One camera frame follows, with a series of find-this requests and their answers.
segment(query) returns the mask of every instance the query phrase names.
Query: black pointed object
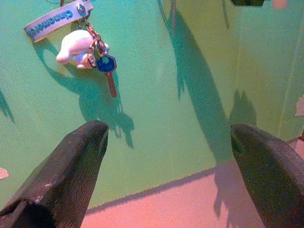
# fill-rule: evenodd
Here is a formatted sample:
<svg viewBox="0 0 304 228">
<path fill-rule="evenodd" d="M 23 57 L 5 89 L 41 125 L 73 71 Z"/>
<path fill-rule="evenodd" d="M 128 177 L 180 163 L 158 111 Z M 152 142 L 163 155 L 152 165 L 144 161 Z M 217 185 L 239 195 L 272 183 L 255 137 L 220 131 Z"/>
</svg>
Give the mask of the black pointed object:
<svg viewBox="0 0 304 228">
<path fill-rule="evenodd" d="M 0 211 L 0 228 L 79 228 L 105 155 L 108 129 L 104 122 L 91 121 L 65 136 Z"/>
<path fill-rule="evenodd" d="M 234 157 L 266 228 L 304 227 L 304 161 L 287 143 L 247 124 L 231 127 Z"/>
<path fill-rule="evenodd" d="M 265 0 L 231 0 L 236 6 L 262 7 Z"/>
</svg>

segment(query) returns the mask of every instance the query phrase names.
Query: teal wall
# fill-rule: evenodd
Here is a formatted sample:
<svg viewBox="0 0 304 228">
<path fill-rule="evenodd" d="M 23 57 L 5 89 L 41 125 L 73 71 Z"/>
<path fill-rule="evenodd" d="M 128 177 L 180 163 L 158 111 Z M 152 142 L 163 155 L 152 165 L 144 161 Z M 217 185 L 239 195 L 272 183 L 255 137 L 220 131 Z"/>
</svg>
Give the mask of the teal wall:
<svg viewBox="0 0 304 228">
<path fill-rule="evenodd" d="M 89 21 L 116 57 L 119 97 L 102 74 L 56 62 L 65 26 L 32 44 L 23 27 L 58 0 L 3 1 L 0 9 L 0 207 L 62 138 L 86 121 L 110 125 L 90 206 L 232 159 L 229 126 L 257 125 L 291 139 L 304 93 L 304 2 L 287 8 L 222 1 L 93 0 Z"/>
</svg>

